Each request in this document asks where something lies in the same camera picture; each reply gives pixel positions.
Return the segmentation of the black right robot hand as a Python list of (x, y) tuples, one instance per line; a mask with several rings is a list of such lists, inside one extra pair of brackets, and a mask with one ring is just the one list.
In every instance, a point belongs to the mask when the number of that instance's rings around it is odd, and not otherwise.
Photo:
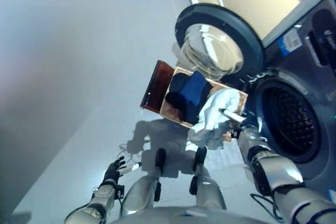
[(247, 118), (227, 109), (218, 110), (222, 115), (229, 118), (229, 126), (232, 130), (241, 131), (247, 127)]

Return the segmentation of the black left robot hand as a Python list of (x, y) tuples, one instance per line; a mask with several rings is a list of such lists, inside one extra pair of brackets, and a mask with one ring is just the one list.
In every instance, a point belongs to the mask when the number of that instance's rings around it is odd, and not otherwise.
[(120, 177), (141, 168), (141, 166), (141, 162), (126, 165), (124, 156), (121, 156), (109, 165), (108, 169), (104, 174), (103, 182), (114, 182), (115, 184), (118, 184)]

